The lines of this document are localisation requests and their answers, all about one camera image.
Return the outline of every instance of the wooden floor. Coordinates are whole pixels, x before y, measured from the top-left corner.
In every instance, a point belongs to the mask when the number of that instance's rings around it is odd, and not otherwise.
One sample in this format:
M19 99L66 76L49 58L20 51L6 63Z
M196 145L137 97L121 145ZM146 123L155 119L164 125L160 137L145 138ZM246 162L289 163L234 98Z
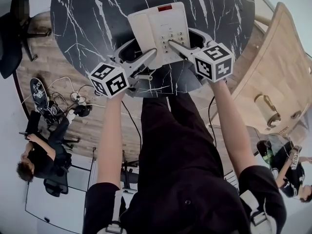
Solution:
M33 19L29 32L44 32L47 28L51 28L50 14L44 13L36 16ZM261 45L262 38L263 33L254 27L253 34L248 46L235 63L234 74L228 79L228 86L231 91L233 91L233 89L243 78L244 74L247 72L252 60L257 53L257 46ZM62 52L59 50L53 35L47 38L30 39L29 45L31 47L32 53L38 55L38 59L34 62L30 62L27 56L24 55L20 67L17 69L19 84L24 98L30 95L29 81L32 77L42 77L46 87L48 87L51 82L60 77L69 77L76 91L81 86L90 84L87 78L82 76L69 64ZM80 94L87 98L88 104L94 103L105 106L106 99L104 97L96 97L93 91L93 88L84 87L81 89ZM50 99L52 99L53 92L59 92L64 96L68 105L72 104L72 101L70 100L72 88L68 79L61 79L56 81L50 87L48 90ZM205 124L208 125L208 106L213 97L213 93L210 87L205 85L202 88L191 92L190 94ZM141 131L140 114L142 99L126 96L123 101L128 107L131 115L134 118L134 121ZM31 98L26 100L25 103L29 112L33 110L34 104ZM75 144L73 148L74 153L84 156L92 156L93 148L98 146L104 110L105 109L102 107L93 106L93 110L88 117L76 117L73 123L69 126L66 138L80 137L81 139L80 143ZM213 106L211 112L213 113L215 110L216 107ZM42 129L43 135L48 135L46 131L46 123L43 120L40 122L40 127ZM255 152L259 137L253 128L249 128L249 133L253 145L253 150ZM123 149L125 151L127 160L136 160L139 154L139 137L133 123L130 120L129 115L127 114L127 111L124 108L122 109L122 134ZM215 134L217 139L217 148L220 152L224 166L224 172L227 173L232 169L232 165L225 149L221 130L218 127L215 128Z

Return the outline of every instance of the round table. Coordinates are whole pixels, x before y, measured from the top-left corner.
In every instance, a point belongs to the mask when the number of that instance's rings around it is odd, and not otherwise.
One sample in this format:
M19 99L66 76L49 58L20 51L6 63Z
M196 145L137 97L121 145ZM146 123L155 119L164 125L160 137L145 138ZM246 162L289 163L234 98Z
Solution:
M67 60L87 76L135 38L129 14L176 1L184 3L190 28L225 44L236 59L241 55L254 25L254 0L52 0L53 32ZM164 97L201 87L191 67L188 61L164 65L152 73L152 81L141 80L136 96Z

